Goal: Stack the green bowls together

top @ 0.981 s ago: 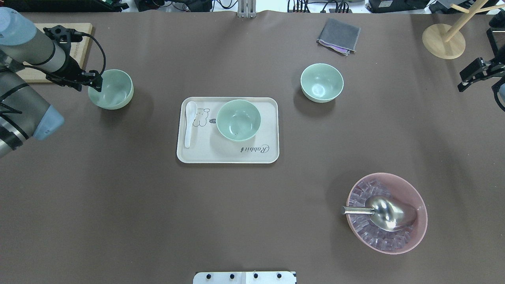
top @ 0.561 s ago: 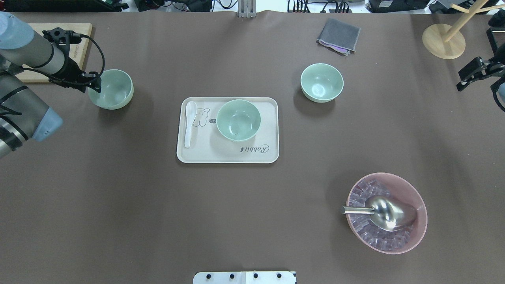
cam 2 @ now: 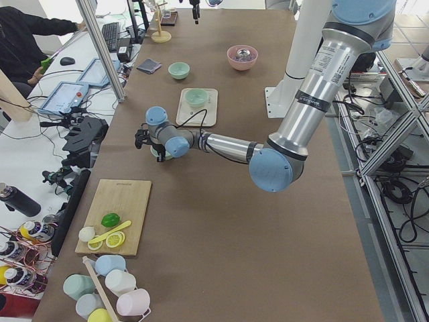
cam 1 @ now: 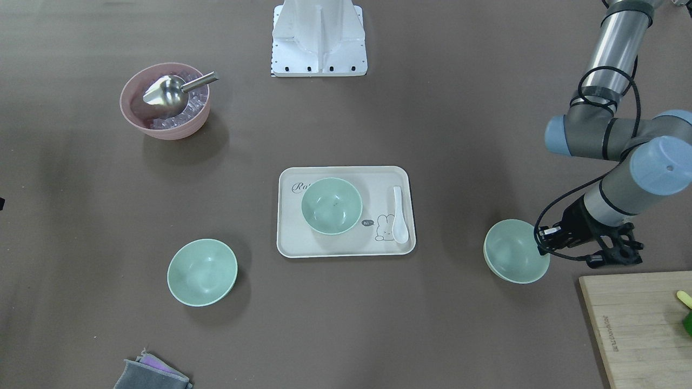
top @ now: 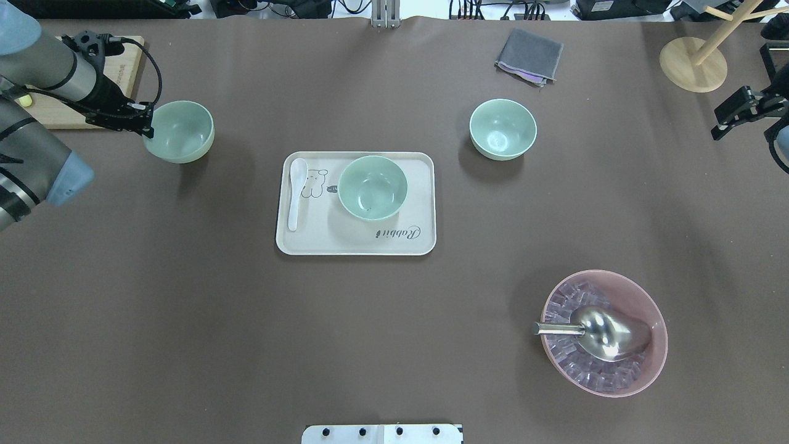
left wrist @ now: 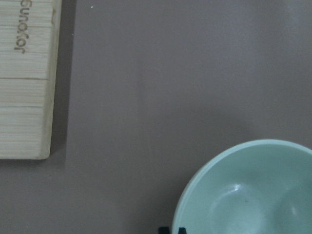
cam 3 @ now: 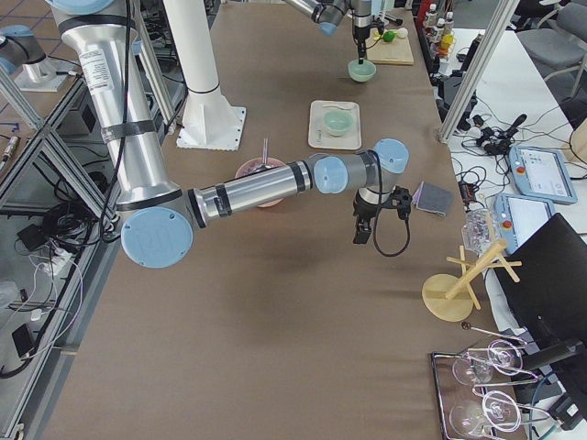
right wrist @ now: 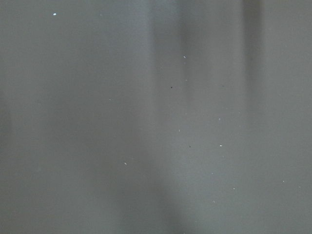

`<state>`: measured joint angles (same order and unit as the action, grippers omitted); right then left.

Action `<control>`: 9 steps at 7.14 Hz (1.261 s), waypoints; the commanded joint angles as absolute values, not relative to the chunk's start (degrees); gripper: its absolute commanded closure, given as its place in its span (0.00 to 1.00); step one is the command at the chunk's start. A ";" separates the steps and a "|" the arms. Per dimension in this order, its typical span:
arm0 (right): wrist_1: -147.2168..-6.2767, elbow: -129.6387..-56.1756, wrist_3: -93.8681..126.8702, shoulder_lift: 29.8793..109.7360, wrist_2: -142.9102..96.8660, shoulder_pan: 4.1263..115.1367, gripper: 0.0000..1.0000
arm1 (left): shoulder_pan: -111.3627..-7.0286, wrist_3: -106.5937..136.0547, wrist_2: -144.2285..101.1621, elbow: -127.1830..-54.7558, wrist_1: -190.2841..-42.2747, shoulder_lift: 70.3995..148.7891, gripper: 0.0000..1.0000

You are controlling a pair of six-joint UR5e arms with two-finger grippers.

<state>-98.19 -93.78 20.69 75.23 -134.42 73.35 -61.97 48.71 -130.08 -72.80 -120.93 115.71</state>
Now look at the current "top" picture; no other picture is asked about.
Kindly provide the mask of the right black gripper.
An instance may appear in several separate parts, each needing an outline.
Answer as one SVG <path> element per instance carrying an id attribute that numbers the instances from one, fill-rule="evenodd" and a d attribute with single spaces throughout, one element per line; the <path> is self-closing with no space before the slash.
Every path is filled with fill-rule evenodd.
<path id="1" fill-rule="evenodd" d="M 711 129 L 713 140 L 718 141 L 742 123 L 782 117 L 787 110 L 787 96 L 786 85 L 770 85 L 761 92 L 742 86 L 714 110 L 717 125 Z"/>

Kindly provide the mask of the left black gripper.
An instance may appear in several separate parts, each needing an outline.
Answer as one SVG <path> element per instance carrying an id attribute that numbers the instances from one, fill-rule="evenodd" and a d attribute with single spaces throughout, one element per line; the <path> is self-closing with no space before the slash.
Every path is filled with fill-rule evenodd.
<path id="1" fill-rule="evenodd" d="M 82 113 L 87 123 L 115 131 L 130 131 L 152 138 L 155 101 L 136 103 L 104 74 L 106 58 L 120 56 L 127 45 L 135 45 L 155 64 L 142 43 L 111 34 L 83 31 L 71 37 L 61 36 L 71 50 L 73 65 L 59 82 L 62 103 Z"/>

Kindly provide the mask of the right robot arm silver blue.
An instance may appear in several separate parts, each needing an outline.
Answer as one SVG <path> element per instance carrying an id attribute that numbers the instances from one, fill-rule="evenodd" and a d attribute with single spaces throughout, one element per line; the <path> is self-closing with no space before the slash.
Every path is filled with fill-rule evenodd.
<path id="1" fill-rule="evenodd" d="M 731 129 L 744 123 L 752 123 L 762 118 L 775 117 L 778 122 L 764 132 L 772 159 L 785 172 L 787 163 L 787 99 L 788 73 L 787 63 L 777 70 L 769 58 L 769 45 L 766 43 L 761 50 L 762 59 L 767 63 L 767 75 L 771 79 L 769 86 L 755 90 L 743 85 L 731 96 L 716 107 L 714 115 L 717 124 L 711 129 L 713 140 L 723 138 Z"/>

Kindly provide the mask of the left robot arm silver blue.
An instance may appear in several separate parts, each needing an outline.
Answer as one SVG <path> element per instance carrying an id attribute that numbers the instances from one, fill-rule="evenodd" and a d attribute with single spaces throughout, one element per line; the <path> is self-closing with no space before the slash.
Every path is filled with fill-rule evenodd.
<path id="1" fill-rule="evenodd" d="M 156 101 L 136 103 L 104 73 L 106 58 L 134 39 L 84 31 L 56 37 L 32 16 L 2 2 L 1 225 L 25 219 L 37 205 L 63 205 L 95 172 L 22 106 L 25 96 L 47 96 L 86 123 L 145 138 L 154 136 Z"/>

